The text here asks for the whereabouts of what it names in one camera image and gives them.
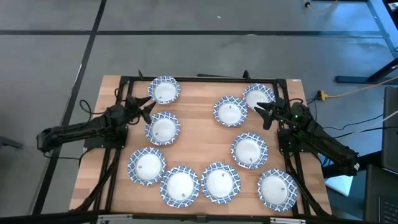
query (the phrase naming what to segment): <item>wooden table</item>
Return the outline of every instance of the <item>wooden table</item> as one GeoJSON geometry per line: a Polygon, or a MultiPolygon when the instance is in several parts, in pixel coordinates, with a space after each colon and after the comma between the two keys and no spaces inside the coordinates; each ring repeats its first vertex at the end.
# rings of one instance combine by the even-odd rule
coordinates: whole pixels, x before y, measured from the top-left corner
{"type": "MultiPolygon", "coordinates": [[[[115,102],[114,89],[118,87],[120,76],[104,76],[96,102],[95,112],[101,112],[115,102]]],[[[144,134],[145,122],[130,126],[126,147],[121,151],[118,175],[114,188],[112,212],[121,213],[163,213],[163,214],[196,214],[196,215],[292,215],[291,211],[279,213],[265,207],[257,196],[257,181],[261,174],[269,169],[285,170],[284,158],[279,153],[275,122],[271,129],[262,129],[262,119],[253,110],[248,110],[246,122],[238,128],[227,128],[213,117],[214,104],[224,95],[242,97],[247,83],[203,83],[181,82],[182,94],[179,99],[168,105],[156,105],[151,114],[169,111],[177,116],[181,123],[181,133],[169,146],[155,146],[144,134]],[[260,169],[249,170],[240,167],[231,156],[231,143],[244,132],[254,132],[262,136],[268,145],[269,158],[260,169]],[[205,167],[214,162],[225,162],[232,165],[241,178],[241,192],[226,205],[211,203],[200,191],[194,204],[187,208],[168,206],[160,196],[159,184],[145,187],[135,184],[127,174],[127,162],[138,149],[152,146],[162,150],[167,163],[167,170],[185,165],[193,169],[198,177],[205,167]]],[[[134,82],[132,94],[136,97],[148,95],[149,82],[134,82]]],[[[301,80],[287,80],[289,98],[305,96],[301,80]]],[[[76,208],[88,196],[98,182],[104,149],[94,149],[87,153],[79,169],[73,191],[70,208],[76,208]]],[[[305,183],[315,200],[322,208],[331,213],[322,169],[319,160],[311,153],[300,153],[305,183]]],[[[100,208],[108,187],[103,191],[100,208]]],[[[298,210],[303,212],[301,196],[298,198],[298,210]]]]}

